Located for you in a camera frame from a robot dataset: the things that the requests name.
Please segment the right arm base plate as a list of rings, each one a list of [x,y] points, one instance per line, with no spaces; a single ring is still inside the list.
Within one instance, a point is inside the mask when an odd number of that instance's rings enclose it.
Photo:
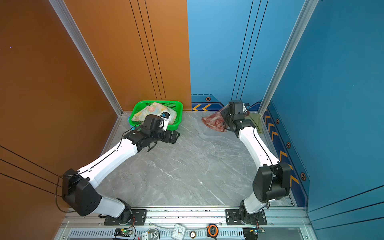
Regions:
[[[226,209],[225,214],[226,214],[227,225],[229,226],[234,226],[234,225],[266,226],[268,224],[264,210],[261,210],[258,213],[249,214],[246,211],[243,211],[240,209]]]

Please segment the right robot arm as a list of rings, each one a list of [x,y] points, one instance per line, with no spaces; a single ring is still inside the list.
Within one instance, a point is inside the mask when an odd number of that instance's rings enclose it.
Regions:
[[[253,193],[239,206],[240,221],[251,225],[271,202],[290,194],[291,168],[268,149],[257,132],[257,126],[246,118],[247,112],[241,100],[232,100],[221,111],[221,115],[229,129],[246,146],[257,167],[252,184]]]

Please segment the olive green skirt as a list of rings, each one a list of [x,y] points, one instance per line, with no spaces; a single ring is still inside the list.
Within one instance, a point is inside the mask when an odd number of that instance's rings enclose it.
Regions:
[[[263,125],[261,122],[261,115],[259,113],[250,113],[249,114],[250,119],[253,121],[253,123],[256,126],[256,129],[258,131],[258,134],[263,134]]]

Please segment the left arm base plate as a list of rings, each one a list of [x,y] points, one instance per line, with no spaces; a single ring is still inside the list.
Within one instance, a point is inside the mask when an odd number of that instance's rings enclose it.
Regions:
[[[118,218],[106,216],[105,226],[143,226],[147,217],[146,209],[133,209],[124,211]]]

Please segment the cream yellow cloth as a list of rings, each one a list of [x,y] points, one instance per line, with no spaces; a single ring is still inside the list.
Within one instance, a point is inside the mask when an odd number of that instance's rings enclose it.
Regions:
[[[170,114],[170,124],[172,125],[177,117],[177,112],[165,105],[160,103],[152,103],[149,106],[146,106],[143,110],[133,114],[132,121],[133,122],[143,122],[148,115],[156,115],[161,116],[163,112]]]

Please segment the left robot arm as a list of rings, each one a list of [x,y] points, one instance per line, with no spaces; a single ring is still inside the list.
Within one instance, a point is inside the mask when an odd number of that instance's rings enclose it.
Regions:
[[[97,192],[99,184],[116,168],[141,150],[151,150],[158,142],[174,144],[180,134],[168,129],[167,112],[146,116],[142,124],[124,132],[120,141],[90,164],[62,176],[62,199],[82,217],[99,214],[120,225],[132,222],[131,206],[120,198],[112,199]]]

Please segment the red plaid skirt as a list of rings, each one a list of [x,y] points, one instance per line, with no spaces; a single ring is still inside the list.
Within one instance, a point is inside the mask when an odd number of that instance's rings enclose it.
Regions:
[[[211,114],[209,116],[203,117],[202,118],[203,124],[205,124],[208,128],[215,130],[217,132],[222,132],[222,133],[227,132],[227,130],[225,130],[223,127],[224,119],[220,114],[222,109],[214,112],[213,114]]]

